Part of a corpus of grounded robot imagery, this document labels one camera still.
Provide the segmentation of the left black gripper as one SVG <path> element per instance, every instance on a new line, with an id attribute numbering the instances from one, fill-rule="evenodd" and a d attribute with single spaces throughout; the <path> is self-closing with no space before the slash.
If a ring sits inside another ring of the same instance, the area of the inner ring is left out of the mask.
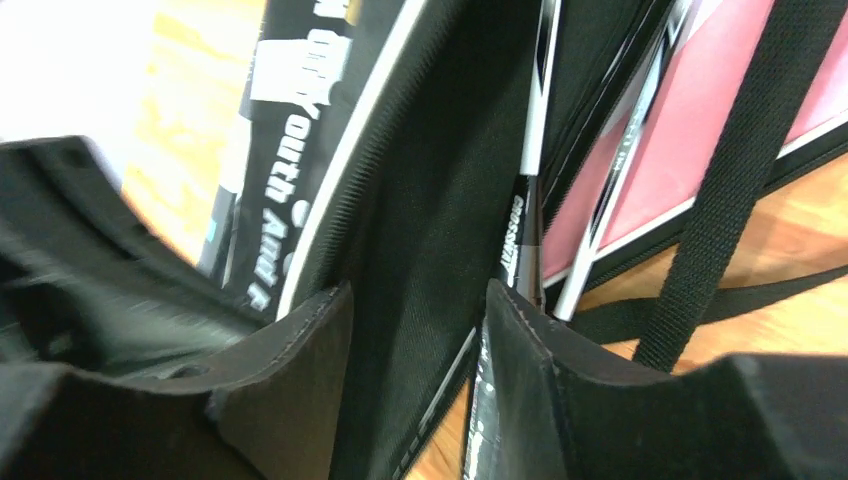
<path id="1" fill-rule="evenodd" d="M 1 147 L 1 254 L 39 346 L 128 375 L 229 347 L 264 326 L 138 219 L 78 136 Z"/>

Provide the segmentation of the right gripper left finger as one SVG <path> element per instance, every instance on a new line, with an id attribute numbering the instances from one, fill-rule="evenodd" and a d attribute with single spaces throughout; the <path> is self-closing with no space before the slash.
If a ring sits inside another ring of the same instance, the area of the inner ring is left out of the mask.
<path id="1" fill-rule="evenodd" d="M 353 324 L 348 284 L 169 378 L 1 369 L 5 479 L 326 479 Z"/>

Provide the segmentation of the black racket cover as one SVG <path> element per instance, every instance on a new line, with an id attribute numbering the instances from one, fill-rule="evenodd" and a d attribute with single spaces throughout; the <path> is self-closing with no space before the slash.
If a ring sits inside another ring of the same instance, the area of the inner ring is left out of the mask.
<path id="1" fill-rule="evenodd" d="M 270 1 L 246 83 L 226 288 L 269 326 L 212 398 L 258 479 L 400 479 L 495 328 L 499 479 L 607 479 L 622 445 L 572 427 L 533 335 L 605 361 L 495 277 L 542 62 L 538 1 Z"/>

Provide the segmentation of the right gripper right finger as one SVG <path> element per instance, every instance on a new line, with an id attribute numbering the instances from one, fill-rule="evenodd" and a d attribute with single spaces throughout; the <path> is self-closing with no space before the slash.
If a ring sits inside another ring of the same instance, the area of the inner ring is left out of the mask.
<path id="1" fill-rule="evenodd" d="M 631 362 L 493 280 L 503 479 L 843 479 L 847 361 L 734 354 L 681 376 Z"/>

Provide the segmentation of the pink racket cover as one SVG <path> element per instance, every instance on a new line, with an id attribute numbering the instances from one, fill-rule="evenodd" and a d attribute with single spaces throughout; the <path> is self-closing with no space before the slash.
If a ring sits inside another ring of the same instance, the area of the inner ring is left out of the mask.
<path id="1" fill-rule="evenodd" d="M 755 203 L 847 151 L 846 3 L 698 2 L 568 322 L 597 343 L 635 340 L 635 360 L 660 371 L 698 326 L 847 272 L 718 286 Z M 627 89 L 554 211 L 543 243 L 552 315 L 637 95 Z"/>

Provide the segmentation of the white racket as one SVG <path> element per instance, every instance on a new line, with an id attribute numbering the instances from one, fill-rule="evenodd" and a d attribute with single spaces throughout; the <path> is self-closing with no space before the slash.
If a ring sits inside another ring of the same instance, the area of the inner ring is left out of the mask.
<path id="1" fill-rule="evenodd" d="M 578 244 L 569 275 L 552 309 L 553 315 L 561 321 L 569 322 L 574 315 L 639 149 L 648 117 L 668 66 L 679 50 L 679 44 L 686 40 L 691 31 L 699 7 L 698 1 L 676 1 L 673 4 L 659 38 L 649 50 L 650 56 L 645 62 L 644 71 L 639 73 L 628 86 L 629 89 L 637 88 L 638 95 L 634 100 L 624 103 L 627 107 L 625 112 L 629 117 L 610 160 L 586 230 Z"/>
<path id="2" fill-rule="evenodd" d="M 541 276 L 541 182 L 544 135 L 564 2 L 541 3 L 519 173 L 512 189 L 495 278 L 536 306 L 544 304 Z M 495 479 L 500 455 L 499 413 L 491 361 L 489 321 L 484 317 L 468 413 L 463 479 Z"/>

